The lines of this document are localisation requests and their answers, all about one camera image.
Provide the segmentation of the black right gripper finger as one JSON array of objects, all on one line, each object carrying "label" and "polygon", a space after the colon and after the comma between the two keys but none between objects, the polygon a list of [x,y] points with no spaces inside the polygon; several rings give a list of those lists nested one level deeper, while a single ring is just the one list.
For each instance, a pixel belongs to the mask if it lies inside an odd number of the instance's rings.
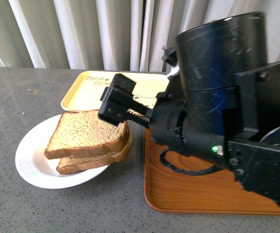
[{"label": "black right gripper finger", "polygon": [[115,86],[105,88],[98,117],[115,126],[131,120],[142,126],[149,125],[152,110],[133,100],[133,94]]},{"label": "black right gripper finger", "polygon": [[121,73],[117,73],[117,74],[115,74],[115,76],[109,86],[118,87],[121,90],[132,94],[135,85],[136,85],[135,81],[129,79],[128,77],[124,76]]}]

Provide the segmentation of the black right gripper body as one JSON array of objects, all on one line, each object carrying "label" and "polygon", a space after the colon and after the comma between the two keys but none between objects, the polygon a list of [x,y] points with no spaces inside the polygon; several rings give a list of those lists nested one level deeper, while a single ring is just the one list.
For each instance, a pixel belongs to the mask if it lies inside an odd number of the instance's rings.
[{"label": "black right gripper body", "polygon": [[194,156],[219,167],[229,167],[226,156],[213,151],[213,147],[224,147],[224,137],[197,130],[190,122],[188,111],[181,80],[179,76],[171,77],[166,90],[157,94],[150,117],[152,140],[183,156]]}]

